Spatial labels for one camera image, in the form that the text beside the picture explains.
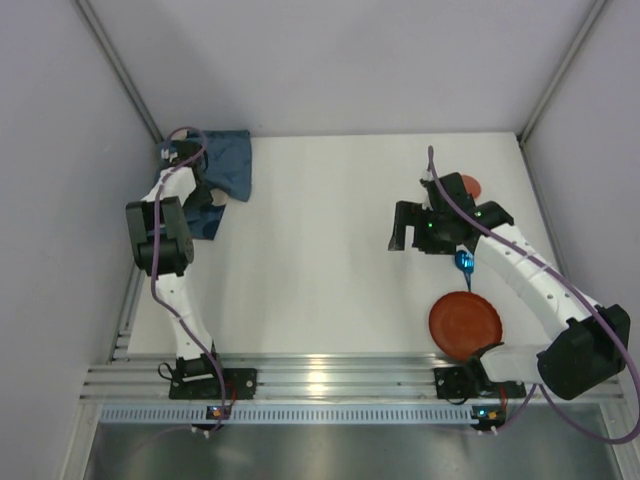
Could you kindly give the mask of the blue letter placemat cloth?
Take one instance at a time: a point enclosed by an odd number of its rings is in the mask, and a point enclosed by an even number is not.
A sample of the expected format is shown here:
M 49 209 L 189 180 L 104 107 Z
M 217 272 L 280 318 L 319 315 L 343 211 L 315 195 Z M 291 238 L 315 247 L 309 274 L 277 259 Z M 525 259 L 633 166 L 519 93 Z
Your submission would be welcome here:
M 211 187 L 213 204 L 202 210 L 186 211 L 185 217 L 191 235 L 195 239 L 215 238 L 222 221 L 226 202 L 216 197 L 226 195 L 228 199 L 246 202 L 252 192 L 252 147 L 251 135 L 247 130 L 197 130 L 175 131 L 170 140 L 156 144 L 156 151 L 176 153 L 172 161 L 160 158 L 161 171 L 189 158 L 203 150 L 208 154 L 209 167 L 205 173 Z

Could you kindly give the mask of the pink plastic cup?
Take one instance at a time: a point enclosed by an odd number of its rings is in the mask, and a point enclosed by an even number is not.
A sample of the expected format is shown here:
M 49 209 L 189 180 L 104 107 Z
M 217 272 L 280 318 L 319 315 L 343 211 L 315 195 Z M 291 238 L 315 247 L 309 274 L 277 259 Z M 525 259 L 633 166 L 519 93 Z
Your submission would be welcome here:
M 478 180 L 470 175 L 463 174 L 461 176 L 463 180 L 463 184 L 467 193 L 474 199 L 477 200 L 481 193 L 482 187 Z

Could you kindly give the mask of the red plastic plate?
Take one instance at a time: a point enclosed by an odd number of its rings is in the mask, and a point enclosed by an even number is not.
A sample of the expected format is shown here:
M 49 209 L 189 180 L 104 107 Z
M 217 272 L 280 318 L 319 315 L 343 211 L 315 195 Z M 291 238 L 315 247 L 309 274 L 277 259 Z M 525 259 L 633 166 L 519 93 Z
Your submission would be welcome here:
M 466 361 L 476 351 L 503 339 L 501 318 L 483 297 L 455 291 L 439 298 L 428 315 L 428 329 L 438 348 L 448 357 Z

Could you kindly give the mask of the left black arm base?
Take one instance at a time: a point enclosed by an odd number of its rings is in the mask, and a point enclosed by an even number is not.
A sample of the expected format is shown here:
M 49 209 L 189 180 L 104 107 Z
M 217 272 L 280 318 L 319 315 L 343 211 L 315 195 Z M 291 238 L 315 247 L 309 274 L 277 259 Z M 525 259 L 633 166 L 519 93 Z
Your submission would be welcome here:
M 181 378 L 167 362 L 157 367 L 158 375 L 169 382 L 171 400 L 221 400 L 222 389 L 215 373 L 205 374 L 203 378 L 191 380 Z M 257 370 L 254 368 L 224 368 L 223 380 L 225 399 L 251 400 L 257 389 Z

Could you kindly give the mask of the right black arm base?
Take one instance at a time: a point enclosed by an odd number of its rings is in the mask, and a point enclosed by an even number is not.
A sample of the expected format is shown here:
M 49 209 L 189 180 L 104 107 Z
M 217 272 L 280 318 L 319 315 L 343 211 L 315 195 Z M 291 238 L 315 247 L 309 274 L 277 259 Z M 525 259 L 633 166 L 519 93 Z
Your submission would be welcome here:
M 437 398 L 454 404 L 471 399 L 524 399 L 527 395 L 523 384 L 492 382 L 480 370 L 468 365 L 438 367 L 433 374 Z

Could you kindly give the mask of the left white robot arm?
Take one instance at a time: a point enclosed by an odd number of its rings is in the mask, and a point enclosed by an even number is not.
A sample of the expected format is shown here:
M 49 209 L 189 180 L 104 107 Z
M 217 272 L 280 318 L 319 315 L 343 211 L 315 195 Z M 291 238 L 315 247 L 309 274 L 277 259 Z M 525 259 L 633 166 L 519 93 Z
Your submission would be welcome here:
M 125 207 L 134 262 L 150 279 L 152 299 L 169 319 L 176 344 L 175 373 L 183 381 L 213 377 L 219 367 L 214 342 L 192 292 L 193 237 L 185 206 L 201 186 L 205 148 L 170 140 L 160 150 L 158 178 L 142 199 Z

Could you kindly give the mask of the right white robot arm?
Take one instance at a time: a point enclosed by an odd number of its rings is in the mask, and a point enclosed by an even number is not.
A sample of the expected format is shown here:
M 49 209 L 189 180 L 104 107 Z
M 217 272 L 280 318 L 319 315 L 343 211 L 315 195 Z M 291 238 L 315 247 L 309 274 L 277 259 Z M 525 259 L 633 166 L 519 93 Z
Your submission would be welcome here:
M 411 246 L 422 253 L 452 256 L 465 247 L 524 302 L 547 338 L 521 346 L 490 341 L 473 349 L 469 363 L 477 379 L 542 384 L 572 400 L 626 368 L 630 318 L 622 307 L 604 307 L 557 279 L 513 217 L 494 201 L 475 203 L 460 174 L 421 184 L 426 203 L 395 205 L 389 250 L 404 250 L 408 228 Z

